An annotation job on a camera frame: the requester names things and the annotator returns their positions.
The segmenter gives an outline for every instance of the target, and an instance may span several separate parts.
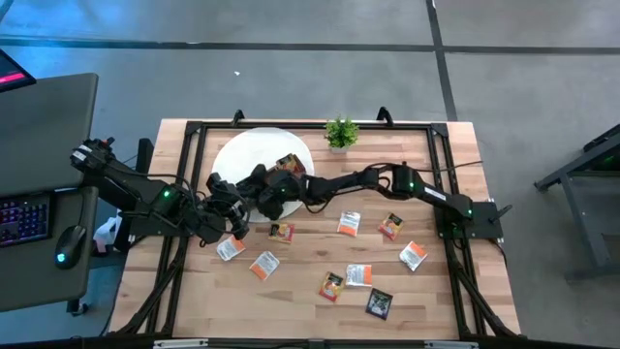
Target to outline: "computer keyboard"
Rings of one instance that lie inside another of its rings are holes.
[[[0,247],[48,238],[49,194],[0,199]]]

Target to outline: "metal stand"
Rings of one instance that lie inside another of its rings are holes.
[[[79,316],[88,311],[88,304],[80,302],[79,300],[67,301],[67,312],[73,316]]]
[[[574,177],[617,176],[617,171],[605,171],[613,168],[615,157],[620,152],[620,129],[618,126],[605,132],[584,146],[584,153],[570,164],[534,183],[534,186],[545,192],[553,184],[562,184],[566,199],[569,202],[573,220],[588,246],[593,267],[586,270],[571,271],[565,274],[567,281],[577,281],[598,276],[620,273],[620,264],[613,263],[609,256],[604,236],[588,229],[585,222],[588,214],[574,192]]]

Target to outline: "desk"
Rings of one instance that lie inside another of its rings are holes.
[[[152,173],[176,173],[186,121],[162,120],[150,167]],[[448,129],[455,164],[480,160],[471,123],[448,123]],[[407,161],[413,168],[430,168],[426,136],[419,132],[361,131],[357,144],[347,154],[332,154],[323,139],[324,131],[291,131],[310,148],[316,175],[338,176],[375,162]],[[200,190],[206,192],[204,184],[219,149],[239,132],[242,130],[208,131]],[[189,159],[194,158],[196,143],[194,140]],[[441,147],[438,149],[444,161]],[[189,164],[186,177],[190,177],[191,171]],[[461,193],[475,201],[488,198],[481,165],[459,168],[456,172]],[[432,182],[431,174],[422,174],[422,178]],[[356,238],[335,233],[343,209],[361,212]],[[390,211],[405,220],[405,227],[395,241],[377,231]],[[216,244],[200,248],[199,240],[191,238],[174,325],[175,337],[457,338],[446,253],[437,238],[432,206],[418,200],[389,201],[379,193],[361,191],[334,198],[319,214],[300,208],[283,222],[295,224],[293,244],[268,240],[269,224],[253,224],[243,241],[247,250],[226,263],[216,254]],[[398,260],[399,252],[410,240],[428,252],[415,273]],[[161,238],[150,237],[129,252],[111,331],[125,325],[151,291],[161,244]],[[502,255],[488,241],[472,240],[471,244],[481,293],[506,325],[519,332]],[[261,282],[248,268],[265,250],[271,251],[281,263]],[[344,275],[350,263],[372,264],[373,286],[394,295],[386,321],[364,312],[369,289],[346,289],[337,303],[318,295],[326,272]],[[464,302],[468,324],[473,328],[469,297],[464,296]],[[167,304],[168,295],[164,294],[160,324]]]

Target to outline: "white round plate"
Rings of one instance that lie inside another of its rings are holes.
[[[259,165],[269,169],[275,162],[289,154],[295,154],[306,168],[306,173],[314,175],[314,163],[308,146],[296,135],[274,127],[255,128],[236,135],[215,158],[213,172],[227,180],[237,183],[252,173]],[[295,212],[301,202],[284,203],[280,218]],[[250,222],[265,223],[269,218],[260,214],[255,208],[250,213]]]

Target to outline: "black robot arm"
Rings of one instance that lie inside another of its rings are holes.
[[[386,172],[391,172],[391,180],[381,176]],[[390,182],[391,188],[382,185],[381,180]],[[257,187],[256,183],[264,183],[263,189]],[[361,172],[331,179],[307,174],[297,176],[285,170],[275,171],[265,178],[264,166],[259,165],[250,177],[237,183],[237,188],[241,193],[258,193],[254,205],[260,213],[272,220],[280,216],[285,202],[302,201],[308,206],[324,205],[334,196],[358,189],[375,190],[390,200],[417,198],[442,208],[454,221],[469,221],[473,213],[473,202],[469,197],[445,193],[427,184],[418,171],[405,162],[371,165]]]
[[[124,218],[132,219],[132,230],[141,235],[189,237],[197,235],[213,243],[226,232],[226,220],[232,222],[237,238],[245,237],[242,198],[226,181],[211,183],[214,193],[199,199],[187,180],[172,174],[142,174],[116,160],[111,144],[87,140],[71,155],[72,166],[85,174],[88,185],[97,186],[100,196],[122,210]],[[181,184],[168,184],[149,176],[175,177]]]

